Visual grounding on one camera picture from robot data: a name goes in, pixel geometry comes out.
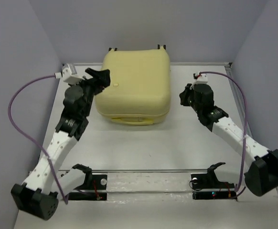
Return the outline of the yellow hard-shell suitcase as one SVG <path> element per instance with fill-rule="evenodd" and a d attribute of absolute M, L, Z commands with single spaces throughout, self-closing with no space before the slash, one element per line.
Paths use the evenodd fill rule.
<path fill-rule="evenodd" d="M 110 70 L 111 83 L 95 97 L 96 110 L 119 124 L 163 122 L 171 107 L 170 63 L 166 45 L 140 51 L 109 50 L 101 69 Z"/>

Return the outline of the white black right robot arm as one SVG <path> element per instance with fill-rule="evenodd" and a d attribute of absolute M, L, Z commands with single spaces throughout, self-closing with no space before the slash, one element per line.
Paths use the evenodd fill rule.
<path fill-rule="evenodd" d="M 227 112 L 214 104 L 209 85 L 189 83 L 179 98 L 182 106 L 195 111 L 204 127 L 241 156 L 240 171 L 234 181 L 236 189 L 246 187 L 261 197 L 278 187 L 278 149 L 268 149 L 238 127 Z"/>

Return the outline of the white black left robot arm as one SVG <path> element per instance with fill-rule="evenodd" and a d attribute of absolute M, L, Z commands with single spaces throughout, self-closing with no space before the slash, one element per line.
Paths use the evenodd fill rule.
<path fill-rule="evenodd" d="M 58 177 L 62 163 L 72 148 L 78 143 L 88 126 L 93 99 L 110 86 L 110 70 L 87 68 L 91 77 L 78 75 L 76 70 L 65 65 L 61 72 L 51 75 L 69 86 L 64 93 L 62 114 L 47 148 L 22 131 L 11 115 L 12 98 L 8 106 L 8 116 L 14 128 L 36 144 L 42 156 L 21 184 L 14 184 L 11 195 L 18 210 L 49 220 L 56 212 L 58 203 L 68 203 L 67 195 L 77 187 L 87 188 L 92 183 L 92 170 L 81 164 L 74 165 L 63 177 Z"/>

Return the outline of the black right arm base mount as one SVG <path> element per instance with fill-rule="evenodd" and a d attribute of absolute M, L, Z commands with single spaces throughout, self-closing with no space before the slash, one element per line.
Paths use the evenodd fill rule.
<path fill-rule="evenodd" d="M 193 200 L 217 200 L 236 198 L 235 185 L 209 180 L 207 174 L 191 174 L 189 187 Z"/>

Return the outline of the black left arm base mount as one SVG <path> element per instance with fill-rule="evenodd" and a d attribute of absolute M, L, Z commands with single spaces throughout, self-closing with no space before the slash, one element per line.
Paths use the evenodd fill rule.
<path fill-rule="evenodd" d="M 93 173 L 82 185 L 68 195 L 74 201 L 106 201 L 107 174 Z"/>

